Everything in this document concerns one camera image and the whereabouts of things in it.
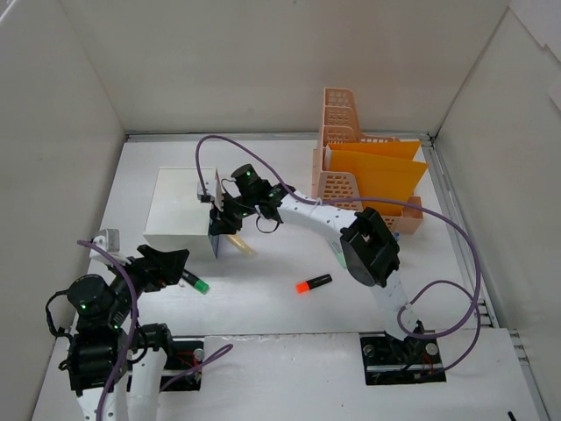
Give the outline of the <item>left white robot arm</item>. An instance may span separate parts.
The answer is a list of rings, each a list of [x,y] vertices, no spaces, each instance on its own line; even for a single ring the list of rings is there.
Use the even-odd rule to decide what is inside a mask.
[[[84,275],[64,296],[75,308],[75,333],[66,332],[46,314],[49,332],[68,341],[59,369],[68,374],[86,420],[154,420],[159,406],[163,368],[172,363],[175,346],[164,324],[140,325],[138,299],[181,279],[189,257],[186,249],[161,252],[138,247],[138,258],[120,258],[92,241],[82,241],[114,274]]]

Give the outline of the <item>black orange highlighter marker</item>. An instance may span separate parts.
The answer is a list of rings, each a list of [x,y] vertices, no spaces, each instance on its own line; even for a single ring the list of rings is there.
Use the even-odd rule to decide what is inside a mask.
[[[299,295],[301,295],[311,291],[312,289],[317,289],[331,282],[332,282],[332,277],[330,274],[320,275],[318,277],[296,284],[295,290]]]

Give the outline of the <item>orange folder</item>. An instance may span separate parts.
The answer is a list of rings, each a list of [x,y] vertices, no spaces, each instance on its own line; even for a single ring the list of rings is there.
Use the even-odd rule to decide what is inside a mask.
[[[416,161],[417,141],[348,142],[327,146],[327,168],[354,175],[359,195],[407,201],[428,165]]]

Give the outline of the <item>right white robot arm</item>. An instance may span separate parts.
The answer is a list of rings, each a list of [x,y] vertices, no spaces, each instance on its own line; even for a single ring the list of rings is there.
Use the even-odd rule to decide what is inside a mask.
[[[354,211],[321,205],[292,186],[272,185],[261,178],[252,165],[238,168],[231,177],[239,195],[222,191],[218,178],[198,180],[197,196],[211,204],[209,233],[231,235],[239,232],[242,221],[257,215],[276,224],[294,225],[327,239],[334,252],[344,259],[350,276],[368,287],[385,318],[387,349],[398,361],[416,355],[420,344],[413,333],[419,319],[407,307],[408,297],[401,284],[400,248],[376,210]]]

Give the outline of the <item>blue drawer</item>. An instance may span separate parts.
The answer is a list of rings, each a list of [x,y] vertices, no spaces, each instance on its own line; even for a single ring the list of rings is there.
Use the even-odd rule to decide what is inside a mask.
[[[210,242],[210,245],[211,245],[211,251],[212,251],[214,257],[217,259],[218,258],[218,253],[219,253],[220,236],[210,234],[209,235],[209,242]]]

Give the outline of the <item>white mini drawer cabinet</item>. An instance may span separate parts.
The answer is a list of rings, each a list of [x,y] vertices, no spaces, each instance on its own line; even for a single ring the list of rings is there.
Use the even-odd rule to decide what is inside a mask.
[[[160,168],[143,232],[149,246],[161,251],[189,250],[196,261],[215,260],[209,242],[210,203],[197,198],[195,168]]]

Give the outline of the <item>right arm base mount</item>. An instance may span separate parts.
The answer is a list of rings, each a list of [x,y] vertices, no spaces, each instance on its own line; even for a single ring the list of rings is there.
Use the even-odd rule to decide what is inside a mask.
[[[434,339],[399,341],[386,334],[360,337],[367,386],[446,382],[440,349]]]

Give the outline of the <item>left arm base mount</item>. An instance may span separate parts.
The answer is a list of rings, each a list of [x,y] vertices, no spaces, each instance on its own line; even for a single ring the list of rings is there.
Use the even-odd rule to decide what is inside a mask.
[[[179,373],[192,368],[202,362],[204,352],[204,339],[197,337],[177,337],[173,338],[174,352],[167,358],[164,366],[160,385],[164,386]],[[165,392],[195,392],[201,389],[202,372],[198,371],[183,376],[171,385],[168,385]]]

